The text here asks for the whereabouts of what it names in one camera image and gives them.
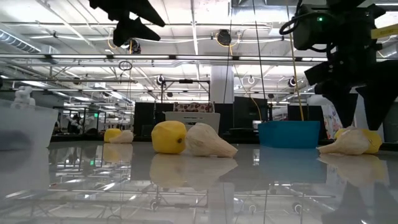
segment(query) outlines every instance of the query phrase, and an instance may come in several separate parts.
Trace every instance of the pipe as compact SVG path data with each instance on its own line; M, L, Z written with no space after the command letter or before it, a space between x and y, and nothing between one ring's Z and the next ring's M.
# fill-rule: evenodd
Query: pipe
M22 81L35 81L35 82L103 82L103 83L138 83L136 80L71 80L71 79L23 79L23 78L7 78L5 81L9 82L22 82Z
M41 63L41 62L15 62L18 65L28 65L31 67L119 67L119 62L63 62L60 61L58 64L53 65L51 63ZM160 68L175 68L183 64L192 64L196 65L199 63L200 65L225 65L225 61L211 61L211 60L202 60L202 61L194 61L194 60L189 60L189 61L174 61L173 63L150 63L150 62L133 62L132 66L133 67L160 67ZM231 65L259 65L259 61L229 61ZM296 66L315 66L318 65L319 62L296 62ZM0 66L5 66L7 65L6 63L1 63ZM262 65L280 65L280 66L292 66L293 62L292 61L269 61L269 60L263 60Z
M83 37L83 35L81 35L75 28L73 28L64 18L62 18L54 10L52 10L49 4L44 3L41 0L36 0L36 2L38 2L44 8L46 8L53 15L57 16L67 28L69 28L73 33L75 33L77 36L79 36L81 39L83 39L90 47L92 47L93 49L95 49L99 53L102 53L102 50L100 50L97 47L95 47L95 45L93 43L91 43L91 41L89 41L88 39Z
M16 88L12 88L12 89L8 89L8 90L0 90L0 91L16 91L18 89ZM111 90L102 90L102 89L39 89L39 88L34 88L33 91L63 91L63 92L120 92L120 93L160 93L161 90L127 90L127 89L111 89ZM165 93L204 93L207 94L206 90L165 90ZM237 94L244 94L246 93L245 91L242 90L235 90L234 93ZM262 93L262 91L248 91L248 93L250 94L260 94ZM294 95L297 96L296 93L292 93L292 92L277 92L277 91L265 91L265 94L274 94L274 95ZM300 93L300 95L315 95L315 93Z
M33 26L33 27L63 27L65 24L56 23L56 22L3 22L3 24L7 26ZM95 23L71 23L70 26L73 28L87 28L87 25L90 27L113 27L116 28L116 23L103 23L103 24L95 24ZM159 27L153 24L144 24L147 27ZM166 24L165 28L191 28L192 24ZM196 24L198 28L215 28L215 29L229 29L229 24ZM235 29L255 29L256 26L254 24L232 24L232 27ZM272 24L269 22L267 24L258 24L258 29L270 30L272 29Z

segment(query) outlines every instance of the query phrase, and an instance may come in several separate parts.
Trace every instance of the camera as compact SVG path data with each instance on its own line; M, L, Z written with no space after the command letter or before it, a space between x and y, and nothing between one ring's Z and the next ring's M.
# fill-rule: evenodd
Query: camera
M353 101L350 92L355 88L364 98L369 129L378 130L398 96L396 88L387 87L391 79L398 81L389 74L398 64L393 60L376 62L382 45L372 39L371 31L376 29L375 19L386 11L375 4L358 7L363 2L326 0L326 6L316 6L300 0L295 16L279 32L293 33L298 50L326 54L328 60L305 71L305 76L310 85L316 85L316 94L334 104L344 127L353 122L357 99ZM317 44L326 47L315 48Z

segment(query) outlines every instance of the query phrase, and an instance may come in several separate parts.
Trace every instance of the ceiling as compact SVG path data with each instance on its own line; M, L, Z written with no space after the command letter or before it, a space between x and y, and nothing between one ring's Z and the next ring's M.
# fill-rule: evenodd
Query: ceiling
M108 20L107 14L101 9L92 9L87 0L62 0L47 1L49 9L40 0L0 0L0 22L5 29L10 30L14 35L26 40L34 46L52 46L60 54L126 54L127 50L122 48L114 49L114 45L108 44L107 38L112 38L112 30L116 26L116 21ZM259 46L257 45L256 29L254 29L254 14L251 6L234 8L232 17L229 16L229 0L150 0L150 3L166 22L165 27L157 27L148 24L153 31L158 33L162 40L152 42L147 40L138 40L142 54L146 55L228 55L228 48L220 46L216 40L212 39L219 29L229 29L231 26L231 35L233 40L239 42L232 48L233 55L257 56L263 57L291 57L292 49L289 42L289 36L282 40L278 30L284 22L288 21L285 3L289 4L290 17L294 13L295 1L268 1L268 6L262 1L255 1L256 18L259 35ZM304 1L304 3L322 4L324 1ZM378 3L392 4L392 1L378 1ZM378 27L388 26L397 23L398 13L388 12L380 17L376 24ZM193 17L195 18L195 27L192 26ZM0 44L0 53L21 53L9 45ZM296 57L325 57L323 54L311 51L294 50ZM29 69L37 71L37 77L41 75L53 75L58 73L57 78L72 79L73 77L90 78L95 80L114 80L115 77L122 80L136 80L137 84L128 83L107 83L109 89L158 89L155 79L159 75L165 78L178 80L183 78L208 80L211 75L211 62L184 62L180 61L161 61L156 60L135 60L138 66L134 66L131 71L123 72L116 66L119 61L114 61L114 66L110 67L76 67L76 63L95 62L94 60L82 60L79 62L72 60L61 60L59 64L63 66L41 63L38 60L14 60L19 66L28 66ZM2 63L0 68L4 68L8 62ZM304 77L304 71L313 64L302 63L297 66L297 76L303 82L299 83L302 91L308 90L307 82ZM234 76L240 77L243 86L247 90L261 90L261 69L258 63L245 63L235 65L233 68ZM263 64L262 73L264 75L265 91L292 91L287 85L287 80L294 75L292 63L285 65ZM249 78L254 78L254 84L248 82ZM87 88L88 83L74 85L72 83L55 83L64 88ZM235 79L237 88L241 88L241 82ZM169 90L198 90L196 84L175 84ZM200 100L206 98L207 94L192 94L187 96L175 95L170 100ZM99 93L89 95L94 100L101 100ZM278 95L279 99L287 95ZM154 100L153 95L147 93L133 94L133 101Z

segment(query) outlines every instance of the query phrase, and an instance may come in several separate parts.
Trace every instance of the blue bowl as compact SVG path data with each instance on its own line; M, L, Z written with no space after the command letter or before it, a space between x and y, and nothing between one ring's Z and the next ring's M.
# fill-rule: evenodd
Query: blue bowl
M262 146L315 149L318 146L319 121L270 121L259 124Z

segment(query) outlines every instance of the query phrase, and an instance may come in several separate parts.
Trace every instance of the pillar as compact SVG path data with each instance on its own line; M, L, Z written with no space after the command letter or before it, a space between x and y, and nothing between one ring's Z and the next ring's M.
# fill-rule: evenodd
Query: pillar
M232 66L211 67L210 100L215 103L234 102L234 73L232 72Z

